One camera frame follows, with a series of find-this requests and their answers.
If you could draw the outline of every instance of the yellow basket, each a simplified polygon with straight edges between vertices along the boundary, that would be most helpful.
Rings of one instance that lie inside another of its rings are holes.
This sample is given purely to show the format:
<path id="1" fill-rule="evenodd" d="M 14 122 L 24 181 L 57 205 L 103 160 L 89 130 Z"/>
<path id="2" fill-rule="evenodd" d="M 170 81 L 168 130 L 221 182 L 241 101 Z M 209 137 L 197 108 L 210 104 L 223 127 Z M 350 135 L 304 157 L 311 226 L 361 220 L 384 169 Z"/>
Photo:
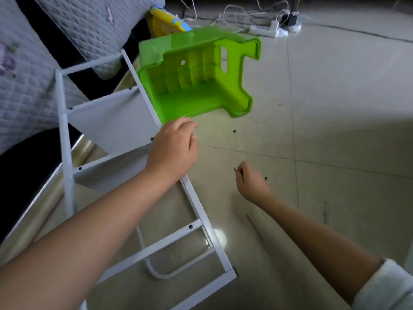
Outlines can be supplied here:
<path id="1" fill-rule="evenodd" d="M 153 7 L 150 10 L 149 15 L 146 16 L 146 21 L 153 37 L 162 37 L 192 30 L 191 27 L 178 17 L 159 7 Z"/>

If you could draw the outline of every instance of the hand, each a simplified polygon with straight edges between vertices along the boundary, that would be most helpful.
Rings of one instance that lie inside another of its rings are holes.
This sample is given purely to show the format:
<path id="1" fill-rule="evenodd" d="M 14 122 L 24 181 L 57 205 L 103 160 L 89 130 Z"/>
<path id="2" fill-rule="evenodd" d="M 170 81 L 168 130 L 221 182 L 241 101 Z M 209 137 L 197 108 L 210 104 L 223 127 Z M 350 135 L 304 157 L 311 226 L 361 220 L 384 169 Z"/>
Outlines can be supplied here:
<path id="1" fill-rule="evenodd" d="M 273 196 L 264 177 L 248 162 L 243 161 L 238 166 L 236 176 L 238 191 L 248 201 L 259 206 L 261 202 Z"/>
<path id="2" fill-rule="evenodd" d="M 173 183 L 182 178 L 197 159 L 196 127 L 189 117 L 165 123 L 149 148 L 145 169 L 162 173 Z"/>

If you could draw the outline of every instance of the gray quilted blanket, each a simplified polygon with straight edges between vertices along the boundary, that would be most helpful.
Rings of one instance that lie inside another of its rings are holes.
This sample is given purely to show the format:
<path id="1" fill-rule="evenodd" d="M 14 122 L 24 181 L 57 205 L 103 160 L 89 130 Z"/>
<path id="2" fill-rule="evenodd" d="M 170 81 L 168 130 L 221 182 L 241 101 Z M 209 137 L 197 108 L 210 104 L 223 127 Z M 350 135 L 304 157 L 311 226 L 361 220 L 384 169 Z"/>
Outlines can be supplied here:
<path id="1" fill-rule="evenodd" d="M 132 28 L 153 5 L 165 0 L 36 0 L 87 60 L 118 53 Z M 120 61 L 94 67 L 102 79 L 120 69 Z"/>
<path id="2" fill-rule="evenodd" d="M 0 155 L 24 139 L 58 125 L 56 60 L 15 0 L 0 0 Z M 65 77 L 66 105 L 88 101 Z"/>

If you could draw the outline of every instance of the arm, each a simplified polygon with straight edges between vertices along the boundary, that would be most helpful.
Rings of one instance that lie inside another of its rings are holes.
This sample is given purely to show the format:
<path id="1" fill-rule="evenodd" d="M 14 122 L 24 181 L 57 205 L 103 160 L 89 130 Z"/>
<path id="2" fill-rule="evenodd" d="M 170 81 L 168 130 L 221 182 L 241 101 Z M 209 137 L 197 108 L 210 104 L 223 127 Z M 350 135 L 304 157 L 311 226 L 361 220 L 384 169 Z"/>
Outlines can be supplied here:
<path id="1" fill-rule="evenodd" d="M 74 309 L 149 208 L 197 157 L 196 124 L 180 118 L 153 140 L 146 168 L 0 269 L 0 309 Z"/>
<path id="2" fill-rule="evenodd" d="M 270 215 L 302 250 L 313 266 L 348 303 L 380 268 L 382 260 L 333 229 L 278 201 L 261 174 L 247 162 L 238 167 L 237 187 L 245 199 Z"/>

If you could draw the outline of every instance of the white sleeve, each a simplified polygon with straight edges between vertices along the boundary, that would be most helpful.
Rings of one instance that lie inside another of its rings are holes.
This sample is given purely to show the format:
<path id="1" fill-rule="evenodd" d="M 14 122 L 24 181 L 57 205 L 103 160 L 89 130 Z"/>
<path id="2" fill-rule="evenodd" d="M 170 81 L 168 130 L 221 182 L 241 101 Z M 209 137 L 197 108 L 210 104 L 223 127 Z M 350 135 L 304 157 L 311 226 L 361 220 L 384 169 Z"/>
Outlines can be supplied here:
<path id="1" fill-rule="evenodd" d="M 352 309 L 413 309 L 413 276 L 393 260 L 386 260 L 357 293 Z"/>

